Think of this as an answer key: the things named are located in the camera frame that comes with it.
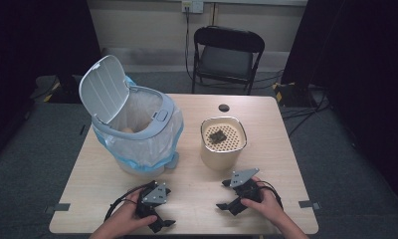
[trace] white wall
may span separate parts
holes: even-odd
[[[184,68],[186,16],[176,1],[89,0],[99,46],[118,56],[132,71],[180,71]],[[204,4],[189,17],[189,62],[196,29],[210,25],[256,32],[266,42],[260,70],[282,69],[292,47],[304,6]]]

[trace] beige bin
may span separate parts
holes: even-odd
[[[210,135],[219,130],[227,137],[213,143]],[[220,117],[206,119],[201,125],[202,161],[215,170],[224,170],[234,166],[240,152],[246,146],[247,139],[242,124],[235,118]]]

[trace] chair backrest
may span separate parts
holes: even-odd
[[[208,26],[198,29],[194,35],[195,48],[205,45],[235,51],[261,53],[265,42],[256,33],[239,29]]]

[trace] table top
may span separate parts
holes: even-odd
[[[112,155],[98,142],[92,128],[88,132],[60,203],[70,203],[68,211],[56,211],[50,224],[53,233],[92,233],[103,222],[109,205],[127,189],[155,179],[171,189],[167,203],[156,208],[163,220],[176,220],[158,233],[193,234],[278,234],[278,229],[262,215],[246,209],[237,216],[221,211],[217,203],[237,198],[233,189],[222,186],[233,170],[257,167],[256,174],[269,182],[282,198],[285,212],[306,234],[314,234],[318,225],[311,207],[300,208],[308,200],[277,102],[270,97],[168,95],[181,108],[184,130],[176,151],[179,161],[174,169],[155,178],[129,174],[117,165]],[[221,104],[230,110],[222,113]],[[247,145],[236,165],[214,171],[200,156],[200,125],[215,117],[234,117],[244,127]],[[153,234],[141,228],[133,234]]]

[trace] open trash can lid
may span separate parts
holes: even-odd
[[[129,85],[118,58],[106,56],[96,62],[82,78],[79,95],[91,116],[109,123],[129,95]]]

